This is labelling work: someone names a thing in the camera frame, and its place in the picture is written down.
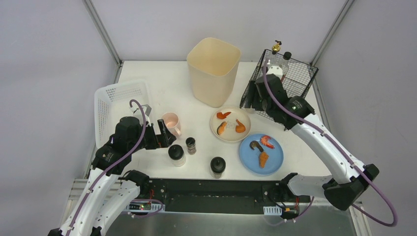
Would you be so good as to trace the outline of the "black lid jar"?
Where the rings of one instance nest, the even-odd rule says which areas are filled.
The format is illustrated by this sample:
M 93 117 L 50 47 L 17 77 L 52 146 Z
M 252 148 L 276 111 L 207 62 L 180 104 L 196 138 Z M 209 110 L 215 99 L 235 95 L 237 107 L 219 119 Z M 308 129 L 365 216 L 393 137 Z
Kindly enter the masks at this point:
M 210 173 L 214 178 L 221 178 L 226 169 L 226 161 L 222 157 L 214 157 L 210 162 Z
M 245 108 L 246 112 L 249 114 L 255 114 L 256 110 L 254 108 Z
M 172 163 L 177 166 L 183 166 L 186 163 L 186 156 L 180 145 L 172 145 L 168 149 L 168 155 Z

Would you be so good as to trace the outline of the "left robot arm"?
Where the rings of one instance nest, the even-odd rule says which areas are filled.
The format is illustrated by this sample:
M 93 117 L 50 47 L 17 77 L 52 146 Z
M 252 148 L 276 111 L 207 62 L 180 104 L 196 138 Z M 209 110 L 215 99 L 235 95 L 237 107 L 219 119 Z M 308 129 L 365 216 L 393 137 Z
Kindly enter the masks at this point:
M 111 187 L 131 162 L 132 154 L 141 150 L 168 148 L 176 137 L 162 119 L 160 134 L 155 134 L 148 121 L 123 117 L 108 142 L 99 148 L 92 162 L 88 182 L 68 219 L 51 236 L 104 236 L 120 213 L 140 194 L 149 190 L 149 176 L 136 170 L 128 172 L 125 181 L 110 200 L 105 201 Z

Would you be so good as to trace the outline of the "clear glass bottle gold cap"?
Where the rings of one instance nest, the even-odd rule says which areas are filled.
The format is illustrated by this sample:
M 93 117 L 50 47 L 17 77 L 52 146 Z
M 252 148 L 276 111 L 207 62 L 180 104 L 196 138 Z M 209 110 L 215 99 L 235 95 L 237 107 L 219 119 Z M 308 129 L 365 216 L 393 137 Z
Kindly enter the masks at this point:
M 281 50 L 282 42 L 276 40 L 270 51 L 267 51 L 265 61 L 267 66 L 274 65 L 278 62 L 279 52 Z

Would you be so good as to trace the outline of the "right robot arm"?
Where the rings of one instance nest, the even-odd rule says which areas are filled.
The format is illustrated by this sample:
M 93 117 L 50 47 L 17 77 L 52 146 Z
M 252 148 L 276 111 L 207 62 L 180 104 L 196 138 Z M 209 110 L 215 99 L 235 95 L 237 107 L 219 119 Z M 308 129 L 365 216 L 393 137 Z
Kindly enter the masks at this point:
M 304 98 L 287 95 L 277 75 L 267 74 L 249 81 L 243 101 L 245 108 L 265 112 L 301 138 L 330 171 L 329 176 L 322 177 L 290 173 L 280 182 L 285 192 L 325 198 L 337 209 L 346 210 L 369 186 L 374 186 L 372 181 L 379 169 L 351 155 Z

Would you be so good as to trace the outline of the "soy sauce bottle red label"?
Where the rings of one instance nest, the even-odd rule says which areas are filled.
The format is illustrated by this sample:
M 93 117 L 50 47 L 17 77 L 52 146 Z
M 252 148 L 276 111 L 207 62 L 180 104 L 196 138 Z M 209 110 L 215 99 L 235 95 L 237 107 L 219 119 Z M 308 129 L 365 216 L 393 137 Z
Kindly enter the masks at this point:
M 289 60 L 292 57 L 291 52 L 285 52 L 282 58 L 278 61 L 278 66 L 282 69 L 281 83 L 284 83 L 286 75 L 289 71 Z

